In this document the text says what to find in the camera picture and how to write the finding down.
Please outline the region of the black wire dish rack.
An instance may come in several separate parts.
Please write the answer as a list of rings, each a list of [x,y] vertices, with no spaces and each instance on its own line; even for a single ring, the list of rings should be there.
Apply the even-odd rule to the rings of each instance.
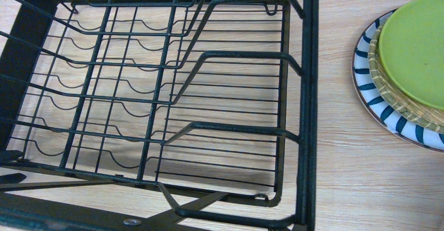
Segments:
[[[1,6],[1,225],[314,229],[318,0]]]

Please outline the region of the green plate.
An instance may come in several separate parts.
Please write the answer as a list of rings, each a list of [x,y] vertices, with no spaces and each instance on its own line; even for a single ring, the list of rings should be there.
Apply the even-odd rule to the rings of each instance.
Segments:
[[[413,0],[398,8],[378,46],[386,73],[402,92],[443,109],[443,0]]]

